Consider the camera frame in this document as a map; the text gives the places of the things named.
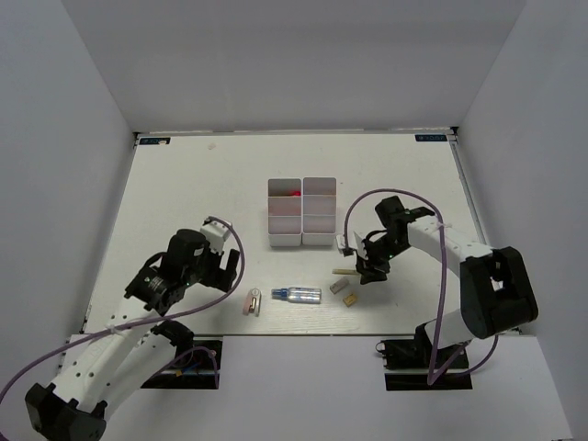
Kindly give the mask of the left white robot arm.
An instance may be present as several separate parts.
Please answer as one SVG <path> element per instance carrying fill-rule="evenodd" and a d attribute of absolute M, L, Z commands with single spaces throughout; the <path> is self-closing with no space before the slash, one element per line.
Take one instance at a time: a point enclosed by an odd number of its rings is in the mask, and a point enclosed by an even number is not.
<path fill-rule="evenodd" d="M 47 440 L 98 440 L 107 419 L 151 377 L 188 364 L 195 335 L 170 310 L 195 285 L 229 294 L 243 275 L 242 249 L 226 251 L 230 224 L 205 219 L 178 230 L 126 287 L 105 328 L 48 385 L 33 385 L 25 404 L 33 429 Z"/>

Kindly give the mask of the yellow thin marker pen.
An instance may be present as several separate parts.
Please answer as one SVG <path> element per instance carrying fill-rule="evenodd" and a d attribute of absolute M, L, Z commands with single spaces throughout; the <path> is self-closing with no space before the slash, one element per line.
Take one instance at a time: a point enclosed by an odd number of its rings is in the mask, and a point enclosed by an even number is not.
<path fill-rule="evenodd" d="M 332 274 L 333 275 L 340 275 L 340 276 L 352 276 L 352 277 L 360 276 L 360 274 L 355 269 L 349 269 L 349 268 L 334 268 L 332 270 Z"/>

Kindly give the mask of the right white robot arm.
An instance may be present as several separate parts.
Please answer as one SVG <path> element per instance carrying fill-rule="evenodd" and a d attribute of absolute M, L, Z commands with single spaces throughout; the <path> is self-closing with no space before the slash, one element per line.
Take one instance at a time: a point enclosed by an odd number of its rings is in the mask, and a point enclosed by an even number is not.
<path fill-rule="evenodd" d="M 421 338 L 414 353 L 422 364 L 436 366 L 450 346 L 494 337 L 537 319 L 537 300 L 518 250 L 472 241 L 441 221 L 433 207 L 407 209 L 397 196 L 382 199 L 375 211 L 380 229 L 365 236 L 344 235 L 343 250 L 355 254 L 361 284 L 387 280 L 391 260 L 410 249 L 433 257 L 442 276 L 454 274 L 459 281 L 458 308 L 439 310 L 416 331 Z"/>

